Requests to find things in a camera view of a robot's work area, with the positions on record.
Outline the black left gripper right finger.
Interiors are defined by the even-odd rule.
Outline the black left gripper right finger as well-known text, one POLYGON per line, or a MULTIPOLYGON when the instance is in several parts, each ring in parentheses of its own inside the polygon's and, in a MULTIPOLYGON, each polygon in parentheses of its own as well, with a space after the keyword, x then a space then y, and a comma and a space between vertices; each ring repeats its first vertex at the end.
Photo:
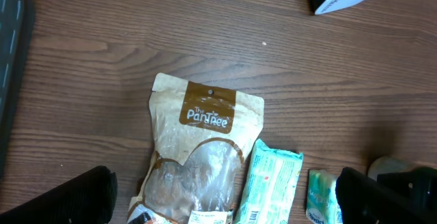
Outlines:
POLYGON ((343 168, 338 177, 336 196, 344 223, 436 224, 436 213, 351 167, 343 168))

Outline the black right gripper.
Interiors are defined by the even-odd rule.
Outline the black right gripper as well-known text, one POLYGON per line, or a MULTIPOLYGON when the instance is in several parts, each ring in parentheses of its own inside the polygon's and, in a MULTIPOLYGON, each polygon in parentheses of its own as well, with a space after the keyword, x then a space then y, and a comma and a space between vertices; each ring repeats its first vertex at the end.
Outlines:
POLYGON ((383 173, 378 175, 377 182, 416 206, 436 213, 436 169, 417 167, 411 171, 383 173))

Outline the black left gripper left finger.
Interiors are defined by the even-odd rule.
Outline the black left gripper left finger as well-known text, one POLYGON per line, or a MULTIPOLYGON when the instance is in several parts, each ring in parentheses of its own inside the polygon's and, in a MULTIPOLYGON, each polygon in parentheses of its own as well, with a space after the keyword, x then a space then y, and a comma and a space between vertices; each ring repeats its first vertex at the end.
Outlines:
POLYGON ((1 224, 109 223, 117 201, 117 177, 97 166, 1 214, 1 224))

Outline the green white can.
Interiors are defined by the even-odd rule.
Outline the green white can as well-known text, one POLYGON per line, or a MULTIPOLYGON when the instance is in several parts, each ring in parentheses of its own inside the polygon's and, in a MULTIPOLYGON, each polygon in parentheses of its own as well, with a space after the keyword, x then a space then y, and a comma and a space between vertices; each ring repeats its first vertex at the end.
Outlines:
POLYGON ((372 162, 367 171, 367 176, 373 180, 377 180, 377 177, 380 174, 403 173, 412 171, 416 167, 417 164, 408 162, 406 160, 393 158, 390 156, 382 156, 372 162))

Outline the teal white tissue pack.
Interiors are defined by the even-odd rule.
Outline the teal white tissue pack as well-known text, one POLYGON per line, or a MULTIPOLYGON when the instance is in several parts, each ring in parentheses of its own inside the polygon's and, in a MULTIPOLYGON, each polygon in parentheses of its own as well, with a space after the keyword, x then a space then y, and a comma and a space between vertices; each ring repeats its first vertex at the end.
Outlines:
POLYGON ((337 176, 323 169, 310 169, 307 190, 307 218, 314 224, 343 224, 337 201, 337 176))

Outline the mint green tissue pack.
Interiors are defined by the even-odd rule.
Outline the mint green tissue pack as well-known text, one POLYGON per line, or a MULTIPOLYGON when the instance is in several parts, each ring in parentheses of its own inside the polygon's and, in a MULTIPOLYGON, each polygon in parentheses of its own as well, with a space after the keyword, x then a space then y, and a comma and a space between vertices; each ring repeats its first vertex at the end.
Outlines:
POLYGON ((304 154, 255 142, 234 223, 287 224, 304 154))

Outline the brown white snack bag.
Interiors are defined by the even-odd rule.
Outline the brown white snack bag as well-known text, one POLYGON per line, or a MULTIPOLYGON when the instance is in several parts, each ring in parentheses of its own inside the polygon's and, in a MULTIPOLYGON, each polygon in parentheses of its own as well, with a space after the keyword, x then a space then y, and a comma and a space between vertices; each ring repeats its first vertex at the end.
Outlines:
POLYGON ((128 223, 231 223, 234 181, 264 126, 264 99, 159 73, 149 109, 154 152, 128 223))

